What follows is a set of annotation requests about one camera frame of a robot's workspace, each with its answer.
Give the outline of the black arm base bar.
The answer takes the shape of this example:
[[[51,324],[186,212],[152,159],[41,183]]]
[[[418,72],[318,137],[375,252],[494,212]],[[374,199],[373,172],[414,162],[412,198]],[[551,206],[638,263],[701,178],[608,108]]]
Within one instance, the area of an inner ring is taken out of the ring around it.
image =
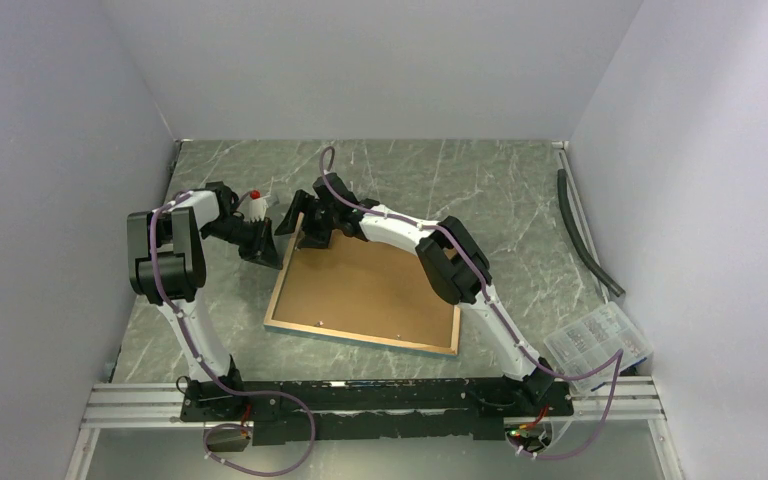
[[[192,403],[180,419],[251,422],[256,446],[290,441],[469,436],[500,440],[503,430],[539,414],[573,413],[567,384],[536,403],[505,377],[337,381],[246,381],[244,396]]]

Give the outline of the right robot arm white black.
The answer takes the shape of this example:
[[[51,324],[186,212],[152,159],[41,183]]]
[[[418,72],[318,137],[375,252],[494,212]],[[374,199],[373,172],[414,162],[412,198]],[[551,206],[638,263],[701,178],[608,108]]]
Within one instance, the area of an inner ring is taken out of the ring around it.
[[[377,200],[359,200],[334,172],[318,178],[313,190],[295,192],[275,228],[277,235],[290,234],[300,225],[301,248],[327,249],[332,233],[340,231],[415,255],[434,293],[477,324],[494,349],[503,375],[513,384],[509,392],[514,409],[532,415],[546,405],[554,382],[548,362],[507,313],[492,282],[488,258],[459,219],[419,219]]]

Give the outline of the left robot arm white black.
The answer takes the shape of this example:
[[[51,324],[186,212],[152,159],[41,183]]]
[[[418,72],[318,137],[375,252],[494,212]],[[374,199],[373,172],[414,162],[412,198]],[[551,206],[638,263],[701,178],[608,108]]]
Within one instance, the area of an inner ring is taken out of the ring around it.
[[[197,403],[207,397],[207,407],[223,420],[244,411],[247,394],[202,292],[207,280],[203,242],[219,239],[237,247],[245,262],[281,269],[267,215],[276,202],[257,190],[238,194],[217,181],[181,191],[126,221],[131,287],[172,327],[188,365],[187,399]]]

